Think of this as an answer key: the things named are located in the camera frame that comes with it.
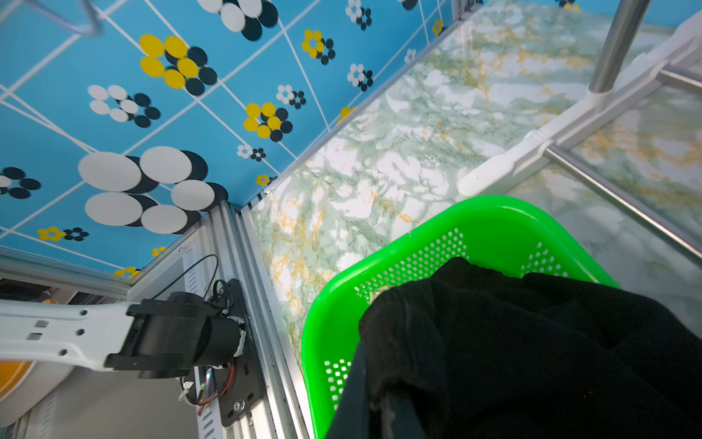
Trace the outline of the black shorts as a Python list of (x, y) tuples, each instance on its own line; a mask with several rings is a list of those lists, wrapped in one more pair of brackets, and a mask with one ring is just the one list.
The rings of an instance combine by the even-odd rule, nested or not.
[(639, 294), (458, 257), (358, 333), (331, 438), (701, 435), (701, 341)]

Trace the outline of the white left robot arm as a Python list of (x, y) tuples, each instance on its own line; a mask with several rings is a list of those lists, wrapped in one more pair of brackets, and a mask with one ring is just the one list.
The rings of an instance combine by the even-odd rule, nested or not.
[(136, 371), (142, 379), (188, 375), (241, 356), (246, 331), (196, 294), (108, 305), (1, 303), (2, 360)]

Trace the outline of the light blue wire hanger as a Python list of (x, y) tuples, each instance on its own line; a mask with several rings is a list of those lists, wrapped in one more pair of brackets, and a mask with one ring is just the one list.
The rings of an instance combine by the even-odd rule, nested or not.
[(76, 10), (82, 15), (80, 20), (77, 13), (66, 15), (46, 1), (27, 0), (24, 4), (74, 36), (95, 38), (102, 34), (102, 22), (93, 1), (76, 1)]

